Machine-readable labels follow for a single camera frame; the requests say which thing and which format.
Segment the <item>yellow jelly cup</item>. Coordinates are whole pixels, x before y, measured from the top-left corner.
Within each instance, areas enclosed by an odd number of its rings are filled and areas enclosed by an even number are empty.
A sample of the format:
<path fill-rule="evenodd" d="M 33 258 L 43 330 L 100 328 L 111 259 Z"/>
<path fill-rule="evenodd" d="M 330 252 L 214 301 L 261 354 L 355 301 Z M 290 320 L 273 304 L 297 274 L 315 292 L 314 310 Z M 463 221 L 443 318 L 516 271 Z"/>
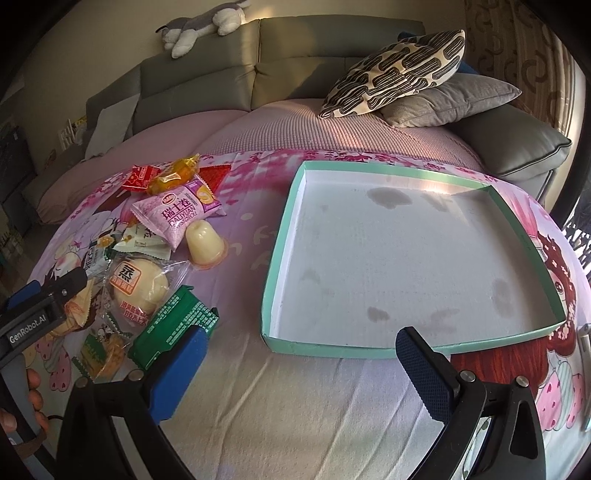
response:
<path fill-rule="evenodd" d="M 189 224 L 185 230 L 185 240 L 191 263 L 201 269 L 221 263 L 228 252 L 225 240 L 206 220 Z"/>

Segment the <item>pink cartoon printed blanket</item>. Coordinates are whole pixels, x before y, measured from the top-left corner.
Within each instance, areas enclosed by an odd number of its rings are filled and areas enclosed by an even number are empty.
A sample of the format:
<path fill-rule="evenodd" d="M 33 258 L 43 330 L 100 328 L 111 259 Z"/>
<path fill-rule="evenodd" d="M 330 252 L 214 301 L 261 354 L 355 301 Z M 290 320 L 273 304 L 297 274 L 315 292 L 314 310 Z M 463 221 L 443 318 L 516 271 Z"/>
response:
<path fill-rule="evenodd" d="M 163 428 L 199 479 L 403 479 L 439 432 L 400 363 L 277 355 L 259 334 L 259 311 L 287 191 L 307 160 L 379 162 L 478 179 L 473 167 L 345 151 L 274 150 L 206 155 L 226 165 L 218 190 L 228 239 L 224 263 L 192 277 L 195 295 L 221 312 L 204 364 Z M 589 446 L 584 432 L 589 360 L 578 330 L 590 286 L 564 234 L 522 190 L 499 190 L 539 248 L 568 312 L 538 340 L 456 355 L 486 381 L 532 385 L 551 479 L 568 477 Z"/>

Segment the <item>purple yellow snack packet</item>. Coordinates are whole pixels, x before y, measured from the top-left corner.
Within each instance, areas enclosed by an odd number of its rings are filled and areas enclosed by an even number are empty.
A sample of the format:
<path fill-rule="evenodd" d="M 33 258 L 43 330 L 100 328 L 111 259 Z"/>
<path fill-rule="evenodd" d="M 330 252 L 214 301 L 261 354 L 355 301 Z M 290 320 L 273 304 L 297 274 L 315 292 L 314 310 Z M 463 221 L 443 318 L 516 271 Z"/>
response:
<path fill-rule="evenodd" d="M 197 198 L 197 202 L 200 204 L 200 209 L 202 210 L 199 216 L 200 219 L 226 215 L 221 201 L 217 199 L 211 187 L 199 175 L 188 181 L 185 186 Z"/>

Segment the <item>black cream patterned pillow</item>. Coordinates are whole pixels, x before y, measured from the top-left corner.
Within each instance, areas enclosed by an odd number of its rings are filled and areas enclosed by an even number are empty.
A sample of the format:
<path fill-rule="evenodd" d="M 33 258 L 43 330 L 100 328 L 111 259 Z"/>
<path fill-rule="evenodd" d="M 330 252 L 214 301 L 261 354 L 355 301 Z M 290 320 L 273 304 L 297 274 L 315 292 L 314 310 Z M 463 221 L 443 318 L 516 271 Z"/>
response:
<path fill-rule="evenodd" d="M 353 65 L 329 91 L 318 116 L 365 115 L 440 86 L 459 70 L 465 46 L 462 29 L 408 37 L 389 45 Z"/>

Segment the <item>steamed cake clear packet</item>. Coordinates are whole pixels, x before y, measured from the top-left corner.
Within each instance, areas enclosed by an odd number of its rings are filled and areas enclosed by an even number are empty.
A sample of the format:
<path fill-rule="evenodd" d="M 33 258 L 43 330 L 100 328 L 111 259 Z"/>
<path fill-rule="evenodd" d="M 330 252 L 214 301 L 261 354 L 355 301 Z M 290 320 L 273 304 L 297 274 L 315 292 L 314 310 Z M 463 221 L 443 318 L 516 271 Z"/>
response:
<path fill-rule="evenodd" d="M 188 261 L 164 261 L 124 255 L 113 261 L 104 279 L 100 313 L 119 334 L 139 333 L 183 284 Z"/>

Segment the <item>orange bread packet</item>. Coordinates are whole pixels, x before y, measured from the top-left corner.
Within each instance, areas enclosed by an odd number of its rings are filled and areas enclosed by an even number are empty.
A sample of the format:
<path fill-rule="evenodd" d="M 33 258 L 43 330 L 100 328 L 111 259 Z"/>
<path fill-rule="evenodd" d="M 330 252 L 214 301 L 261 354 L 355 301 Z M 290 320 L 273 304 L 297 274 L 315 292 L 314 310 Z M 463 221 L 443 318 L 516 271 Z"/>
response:
<path fill-rule="evenodd" d="M 198 173 L 200 155 L 193 155 L 173 161 L 149 183 L 149 195 L 158 195 L 190 181 Z"/>

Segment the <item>red triangular snack packet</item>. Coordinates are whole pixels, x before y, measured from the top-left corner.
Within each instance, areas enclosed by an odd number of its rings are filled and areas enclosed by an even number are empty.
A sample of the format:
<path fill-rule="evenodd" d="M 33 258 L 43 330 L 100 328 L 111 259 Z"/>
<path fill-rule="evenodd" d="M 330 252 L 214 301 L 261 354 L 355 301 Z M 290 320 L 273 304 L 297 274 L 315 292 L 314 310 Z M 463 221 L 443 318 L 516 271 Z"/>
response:
<path fill-rule="evenodd" d="M 145 192 L 151 181 L 157 177 L 160 172 L 161 169 L 153 165 L 134 165 L 121 187 L 124 190 L 131 192 Z"/>

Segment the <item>light grey small cushion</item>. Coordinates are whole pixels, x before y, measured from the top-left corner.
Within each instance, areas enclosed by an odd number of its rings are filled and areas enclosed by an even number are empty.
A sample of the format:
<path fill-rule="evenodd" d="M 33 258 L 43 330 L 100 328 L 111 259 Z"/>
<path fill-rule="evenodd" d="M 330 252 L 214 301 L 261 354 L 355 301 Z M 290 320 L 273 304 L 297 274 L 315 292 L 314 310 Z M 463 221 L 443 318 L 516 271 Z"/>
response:
<path fill-rule="evenodd" d="M 102 156 L 123 142 L 139 98 L 135 94 L 101 110 L 84 160 Z"/>

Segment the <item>clear cracker packet green trim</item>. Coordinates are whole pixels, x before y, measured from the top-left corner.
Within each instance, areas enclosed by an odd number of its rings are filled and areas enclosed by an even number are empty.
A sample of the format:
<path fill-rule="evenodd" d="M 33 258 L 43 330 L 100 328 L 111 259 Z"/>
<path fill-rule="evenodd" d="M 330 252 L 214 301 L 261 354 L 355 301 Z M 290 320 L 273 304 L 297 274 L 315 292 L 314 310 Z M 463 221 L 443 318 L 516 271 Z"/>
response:
<path fill-rule="evenodd" d="M 119 371 L 132 334 L 122 331 L 110 317 L 94 323 L 72 358 L 80 374 L 95 383 L 109 382 Z"/>

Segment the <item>white peach crisp packet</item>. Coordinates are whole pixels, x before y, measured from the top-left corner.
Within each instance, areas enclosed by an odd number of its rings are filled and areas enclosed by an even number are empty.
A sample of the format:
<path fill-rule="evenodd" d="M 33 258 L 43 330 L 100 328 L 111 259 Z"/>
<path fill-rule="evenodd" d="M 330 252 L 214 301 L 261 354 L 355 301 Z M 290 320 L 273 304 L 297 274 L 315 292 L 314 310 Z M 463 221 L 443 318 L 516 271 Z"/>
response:
<path fill-rule="evenodd" d="M 89 327 L 100 311 L 103 287 L 102 280 L 89 279 L 86 287 L 66 303 L 66 319 L 46 334 L 45 339 L 53 341 Z"/>

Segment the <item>green snack packet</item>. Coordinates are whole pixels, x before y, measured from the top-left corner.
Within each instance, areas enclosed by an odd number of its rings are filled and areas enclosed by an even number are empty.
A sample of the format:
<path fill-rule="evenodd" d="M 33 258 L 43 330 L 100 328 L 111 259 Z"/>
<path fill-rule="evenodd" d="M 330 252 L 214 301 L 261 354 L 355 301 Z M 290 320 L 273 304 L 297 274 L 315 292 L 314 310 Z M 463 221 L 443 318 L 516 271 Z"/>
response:
<path fill-rule="evenodd" d="M 134 339 L 128 357 L 142 370 L 170 351 L 190 327 L 196 326 L 211 337 L 219 320 L 218 310 L 208 308 L 192 290 L 192 286 L 179 286 Z"/>

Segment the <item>green white small packet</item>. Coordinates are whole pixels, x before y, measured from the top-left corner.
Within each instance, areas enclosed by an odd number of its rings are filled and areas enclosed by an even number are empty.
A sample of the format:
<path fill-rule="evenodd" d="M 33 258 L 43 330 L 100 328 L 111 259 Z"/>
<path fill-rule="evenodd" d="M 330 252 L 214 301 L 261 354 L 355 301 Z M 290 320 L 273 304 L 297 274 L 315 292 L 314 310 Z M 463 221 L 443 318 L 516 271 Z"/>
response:
<path fill-rule="evenodd" d="M 89 278 L 103 274 L 117 254 L 143 254 L 158 260 L 168 260 L 170 245 L 144 225 L 134 223 L 123 231 L 102 233 L 89 244 L 83 268 Z"/>

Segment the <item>pink sofa seat cover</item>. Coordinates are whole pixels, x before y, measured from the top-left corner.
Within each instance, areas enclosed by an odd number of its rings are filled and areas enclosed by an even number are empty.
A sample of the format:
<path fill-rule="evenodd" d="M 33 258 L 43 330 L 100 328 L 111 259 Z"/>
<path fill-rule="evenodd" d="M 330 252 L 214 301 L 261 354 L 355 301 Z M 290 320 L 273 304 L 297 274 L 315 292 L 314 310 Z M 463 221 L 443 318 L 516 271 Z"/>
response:
<path fill-rule="evenodd" d="M 105 155 L 82 161 L 63 153 L 24 190 L 44 224 L 63 222 L 113 174 L 134 165 L 200 155 L 274 149 L 378 152 L 437 160 L 480 171 L 478 154 L 444 127 L 394 128 L 382 117 L 318 118 L 318 99 L 284 100 L 250 112 L 221 110 L 181 116 L 149 127 Z"/>

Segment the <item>pink swiss roll packet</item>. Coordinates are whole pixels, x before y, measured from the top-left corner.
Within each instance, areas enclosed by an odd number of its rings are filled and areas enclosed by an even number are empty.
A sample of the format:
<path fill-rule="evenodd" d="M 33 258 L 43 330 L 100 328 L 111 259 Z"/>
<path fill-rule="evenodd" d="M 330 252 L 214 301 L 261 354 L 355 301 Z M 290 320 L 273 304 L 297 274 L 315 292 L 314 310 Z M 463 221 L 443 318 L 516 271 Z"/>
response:
<path fill-rule="evenodd" d="M 148 230 L 163 238 L 172 250 L 180 245 L 192 221 L 205 218 L 204 205 L 184 187 L 136 201 L 131 212 Z"/>

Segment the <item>mint green cardboard tray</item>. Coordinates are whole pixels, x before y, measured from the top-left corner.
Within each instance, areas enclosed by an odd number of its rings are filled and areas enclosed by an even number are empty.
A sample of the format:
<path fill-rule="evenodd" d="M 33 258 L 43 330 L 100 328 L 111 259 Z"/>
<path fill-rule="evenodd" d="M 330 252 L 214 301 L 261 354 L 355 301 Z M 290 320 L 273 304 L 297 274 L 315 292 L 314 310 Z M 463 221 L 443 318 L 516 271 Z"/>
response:
<path fill-rule="evenodd" d="M 263 340 L 281 354 L 390 359 L 408 326 L 444 354 L 550 334 L 566 300 L 516 208 L 449 174 L 302 163 L 263 291 Z"/>

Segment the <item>red patterned packet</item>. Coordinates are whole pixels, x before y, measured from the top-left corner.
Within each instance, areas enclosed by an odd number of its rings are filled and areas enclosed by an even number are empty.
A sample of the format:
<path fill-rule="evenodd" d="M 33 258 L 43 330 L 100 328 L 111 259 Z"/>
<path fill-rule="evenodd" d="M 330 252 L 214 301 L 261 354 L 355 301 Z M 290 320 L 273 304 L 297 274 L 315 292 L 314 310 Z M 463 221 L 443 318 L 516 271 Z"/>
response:
<path fill-rule="evenodd" d="M 198 175 L 207 184 L 212 193 L 215 193 L 223 180 L 231 171 L 228 164 L 200 167 Z"/>

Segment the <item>grey white plush toy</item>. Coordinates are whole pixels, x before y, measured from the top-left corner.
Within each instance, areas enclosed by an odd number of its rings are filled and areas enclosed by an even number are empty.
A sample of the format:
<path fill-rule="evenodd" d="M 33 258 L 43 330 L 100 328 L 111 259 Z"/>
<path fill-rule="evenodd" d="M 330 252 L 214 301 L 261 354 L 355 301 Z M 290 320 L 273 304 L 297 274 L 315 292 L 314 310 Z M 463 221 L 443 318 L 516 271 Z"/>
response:
<path fill-rule="evenodd" d="M 250 2 L 232 1 L 217 5 L 192 18 L 178 17 L 159 27 L 163 48 L 172 59 L 186 55 L 203 36 L 217 34 L 226 36 L 245 24 L 245 9 Z"/>

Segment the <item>grey sofa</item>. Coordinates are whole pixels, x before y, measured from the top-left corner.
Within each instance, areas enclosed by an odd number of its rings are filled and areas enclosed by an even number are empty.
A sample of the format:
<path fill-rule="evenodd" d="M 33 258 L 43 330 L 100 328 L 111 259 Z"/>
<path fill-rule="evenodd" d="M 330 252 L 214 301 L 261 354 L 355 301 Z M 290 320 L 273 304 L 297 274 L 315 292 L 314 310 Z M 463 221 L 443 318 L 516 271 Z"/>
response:
<path fill-rule="evenodd" d="M 125 140 L 194 113 L 250 112 L 284 100 L 324 102 L 363 58 L 394 41 L 405 22 L 377 17 L 304 16 L 256 20 L 225 37 L 208 36 L 181 59 L 159 54 L 87 102 L 102 109 L 139 94 Z M 482 172 L 542 197 L 565 162 L 570 140 L 512 102 L 444 127 L 479 156 Z"/>

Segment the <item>patterned beige curtain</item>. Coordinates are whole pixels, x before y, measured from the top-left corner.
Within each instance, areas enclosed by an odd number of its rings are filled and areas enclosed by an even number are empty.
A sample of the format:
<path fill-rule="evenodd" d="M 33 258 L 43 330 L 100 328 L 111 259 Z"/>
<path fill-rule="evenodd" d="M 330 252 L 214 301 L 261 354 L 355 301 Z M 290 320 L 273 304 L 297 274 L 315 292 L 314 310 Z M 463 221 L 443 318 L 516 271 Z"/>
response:
<path fill-rule="evenodd" d="M 521 1 L 466 1 L 466 62 L 518 87 L 512 104 L 565 136 L 577 129 L 578 65 L 566 46 Z"/>

